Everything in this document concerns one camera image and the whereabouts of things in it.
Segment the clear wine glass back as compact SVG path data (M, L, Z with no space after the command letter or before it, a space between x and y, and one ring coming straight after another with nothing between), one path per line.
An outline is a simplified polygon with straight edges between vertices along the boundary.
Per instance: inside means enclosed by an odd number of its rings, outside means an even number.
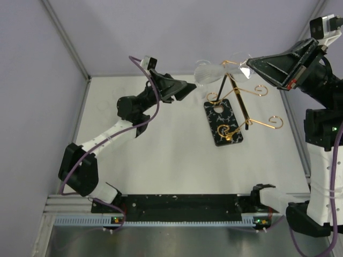
M247 65L250 58L247 52L237 52L221 64L201 64L194 71L195 81L207 85L228 75L235 82L246 82L255 74Z

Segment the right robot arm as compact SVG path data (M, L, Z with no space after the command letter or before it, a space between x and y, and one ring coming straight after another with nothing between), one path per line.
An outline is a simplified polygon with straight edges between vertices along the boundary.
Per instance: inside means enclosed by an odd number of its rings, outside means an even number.
M273 207L290 228L311 237L342 233L342 80L326 58L328 45L313 38L289 50L247 60L247 66L280 90L299 89L322 105L305 112L305 141L310 154L310 198L305 202L275 187L250 198L257 212Z

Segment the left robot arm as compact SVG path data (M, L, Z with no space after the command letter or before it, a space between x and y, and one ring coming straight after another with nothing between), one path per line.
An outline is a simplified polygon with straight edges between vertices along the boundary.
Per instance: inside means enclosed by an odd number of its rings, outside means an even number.
M68 185L75 194L103 202L109 212L121 208L121 193L99 179L97 156L107 147L116 148L139 137L154 118L146 115L149 108L161 102L181 101L196 89L195 84L176 80L170 74L150 69L143 91L134 96L123 96L117 101L119 121L88 142L69 144L64 152L58 178L62 187Z

